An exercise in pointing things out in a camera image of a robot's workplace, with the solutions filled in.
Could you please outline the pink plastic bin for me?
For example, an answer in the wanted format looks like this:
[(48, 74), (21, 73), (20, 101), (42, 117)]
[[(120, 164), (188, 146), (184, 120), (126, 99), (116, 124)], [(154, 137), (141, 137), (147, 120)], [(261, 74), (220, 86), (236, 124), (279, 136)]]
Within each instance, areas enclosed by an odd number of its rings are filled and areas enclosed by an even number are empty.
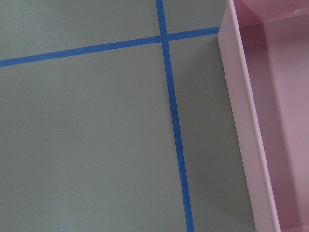
[(218, 33), (255, 228), (309, 229), (309, 3), (229, 0)]

